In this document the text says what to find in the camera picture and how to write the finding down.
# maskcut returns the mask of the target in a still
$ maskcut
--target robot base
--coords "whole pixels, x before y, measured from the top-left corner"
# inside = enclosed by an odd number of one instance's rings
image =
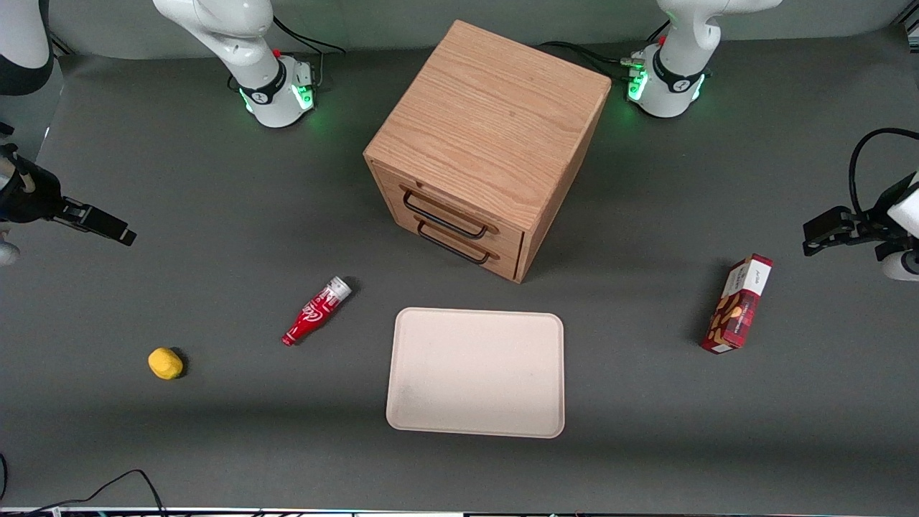
[[[281,56],[279,61],[287,68],[286,84],[277,92],[270,104],[257,104],[245,96],[245,108],[255,119],[269,128],[282,128],[296,122],[313,107],[312,70],[309,63]]]
[[[660,48],[660,45],[656,43],[649,45],[644,50],[634,52],[632,58],[642,59],[646,63],[650,63],[654,53]],[[690,85],[686,91],[673,93],[657,74],[653,71],[649,72],[645,68],[639,72],[638,76],[632,78],[631,83],[629,83],[629,90],[626,92],[626,98],[638,104],[649,115],[661,119],[671,119],[681,115],[698,98],[704,81],[705,76],[702,75],[698,82]]]
[[[0,268],[9,266],[19,259],[19,248],[5,241],[6,234],[11,228],[10,223],[0,223]]]
[[[901,251],[887,256],[880,270],[891,280],[919,281],[919,252]]]

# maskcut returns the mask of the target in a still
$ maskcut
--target black cable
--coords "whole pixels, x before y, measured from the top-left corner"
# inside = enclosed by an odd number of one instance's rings
[[[919,140],[919,132],[909,131],[901,128],[880,128],[866,134],[856,145],[855,150],[852,151],[852,158],[849,160],[849,198],[852,201],[852,209],[855,211],[858,221],[865,224],[865,227],[868,229],[868,232],[875,236],[876,238],[887,241],[889,240],[886,236],[880,234],[872,224],[868,222],[868,219],[865,217],[865,212],[861,208],[861,203],[858,202],[858,192],[856,189],[856,166],[858,165],[858,156],[861,155],[862,148],[865,147],[865,144],[869,140],[878,136],[879,134],[899,134],[900,136],[908,136],[913,140]]]
[[[325,77],[325,53],[319,52],[319,78],[315,80],[316,87],[323,85],[323,77]]]
[[[610,77],[612,79],[616,79],[616,77],[614,77],[609,71],[604,70],[601,64],[619,65],[618,59],[606,57],[603,54],[591,51],[590,49],[586,49],[585,47],[582,47],[581,45],[575,45],[574,43],[569,43],[568,41],[546,41],[545,43],[541,43],[537,45],[537,47],[561,47],[564,49],[571,50],[574,53],[578,54],[581,57],[581,59],[587,62],[587,64],[589,64],[590,67],[596,70],[598,73],[605,75],[607,77]]]
[[[903,16],[901,16],[901,17],[900,17],[900,23],[905,23],[906,20],[909,19],[909,17],[911,17],[913,14],[915,14],[915,12],[916,12],[917,9],[919,9],[919,4],[916,4],[915,6],[913,6],[913,8],[910,9],[910,11],[909,11],[908,13],[906,13],[906,14],[903,15]]]
[[[6,479],[8,476],[8,468],[6,466],[6,456],[0,454],[0,465],[3,466],[3,488],[0,488],[0,500],[6,495]]]
[[[610,63],[610,64],[619,64],[619,60],[611,57],[607,57],[601,53],[594,52],[586,47],[581,45],[576,45],[574,43],[569,43],[568,41],[546,41],[538,45],[539,47],[563,47],[565,49],[571,49],[578,53],[583,53],[591,56],[592,58],[598,60],[601,63]]]
[[[656,31],[652,32],[651,36],[648,36],[648,39],[645,41],[654,41],[654,38],[657,38],[658,34],[664,32],[664,29],[666,29],[668,25],[670,25],[669,18],[667,19],[667,21],[664,22],[664,24],[661,27],[658,27]]]
[[[67,49],[65,49],[64,47],[62,47],[61,44],[58,43],[57,41],[55,41],[54,39],[51,40],[51,44],[54,45],[54,47],[57,48],[57,50],[61,51],[62,54],[64,54],[64,55],[70,55],[70,53],[67,51]]]
[[[281,29],[281,30],[283,30],[284,32],[286,32],[286,33],[288,34],[288,36],[291,36],[291,37],[294,38],[295,40],[301,40],[301,43],[303,43],[302,40],[307,40],[307,41],[311,41],[311,42],[313,42],[313,43],[316,43],[317,45],[323,45],[324,47],[328,47],[328,48],[330,48],[330,49],[335,49],[335,50],[337,50],[337,51],[339,51],[339,52],[341,52],[341,53],[343,53],[343,54],[347,54],[347,51],[346,51],[345,49],[343,49],[343,48],[341,48],[341,47],[339,47],[339,46],[337,46],[337,45],[333,45],[333,44],[331,44],[331,43],[326,43],[326,42],[324,42],[324,41],[314,40],[313,38],[307,38],[306,36],[303,36],[302,34],[299,34],[299,33],[297,33],[297,32],[294,32],[294,31],[291,30],[291,29],[288,29],[288,27],[287,27],[286,25],[284,25],[284,23],[281,22],[281,20],[279,20],[278,17],[274,17],[274,22],[275,22],[275,25],[277,25],[279,29]]]
[[[308,40],[301,40],[300,36],[294,36],[294,35],[290,35],[290,36],[291,36],[294,40],[296,40],[296,41],[298,41],[298,42],[300,42],[300,43],[303,43],[303,44],[306,45],[307,47],[310,47],[310,48],[312,49],[313,52],[316,52],[317,54],[322,54],[322,53],[323,53],[323,51],[321,51],[321,50],[317,49],[316,47],[314,47],[313,45],[311,45],[310,42],[309,42]]]
[[[54,31],[49,30],[48,36],[51,39],[51,43],[53,43],[55,47],[61,49],[61,52],[68,54],[68,55],[75,53],[74,49],[72,49],[70,45],[65,43],[64,40],[62,40],[61,38],[58,38],[57,34],[54,34]]]
[[[146,481],[146,482],[147,482],[147,486],[150,487],[150,492],[153,493],[153,500],[156,501],[156,508],[157,508],[157,510],[160,511],[160,513],[162,514],[163,517],[169,517],[168,513],[166,512],[166,507],[163,506],[163,500],[160,499],[160,494],[157,493],[156,488],[153,486],[153,482],[150,481],[150,478],[147,477],[147,474],[146,474],[145,472],[143,472],[140,468],[132,468],[131,470],[129,470],[128,472],[125,472],[125,473],[122,474],[121,476],[118,476],[118,477],[112,479],[111,481],[109,481],[109,482],[106,483],[105,485],[102,485],[101,487],[97,488],[96,491],[93,492],[93,495],[89,496],[89,497],[86,498],[86,499],[62,500],[62,501],[60,501],[60,502],[55,502],[55,503],[53,503],[53,504],[49,504],[49,505],[47,505],[47,506],[42,506],[41,508],[38,508],[38,509],[33,510],[33,511],[30,511],[29,513],[26,513],[23,517],[36,517],[36,516],[42,514],[42,513],[43,513],[44,511],[46,511],[46,510],[49,510],[49,509],[51,509],[51,508],[57,508],[57,507],[59,507],[59,506],[65,505],[65,504],[75,504],[75,503],[81,503],[81,502],[89,502],[89,501],[92,500],[95,496],[99,495],[99,493],[102,492],[102,490],[105,490],[105,489],[108,488],[110,485],[112,485],[112,484],[116,483],[117,481],[121,480],[123,477],[125,477],[125,476],[127,476],[127,475],[129,475],[129,474],[133,474],[133,473],[135,473],[135,472],[138,473],[138,474],[140,474],[141,476],[143,476],[143,480]]]

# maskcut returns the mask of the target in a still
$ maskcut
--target wooden drawer cabinet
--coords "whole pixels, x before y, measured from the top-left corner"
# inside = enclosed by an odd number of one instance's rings
[[[395,222],[523,281],[607,77],[457,21],[364,151]]]

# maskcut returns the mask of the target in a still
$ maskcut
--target beige tray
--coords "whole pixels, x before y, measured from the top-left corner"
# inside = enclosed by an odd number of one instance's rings
[[[563,346],[556,315],[404,309],[386,420],[403,431],[555,438],[565,426]]]

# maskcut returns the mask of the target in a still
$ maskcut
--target yellow sponge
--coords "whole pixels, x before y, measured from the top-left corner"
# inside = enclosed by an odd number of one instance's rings
[[[157,377],[167,381],[181,375],[185,367],[175,352],[162,347],[151,352],[150,357],[147,358],[147,364]]]

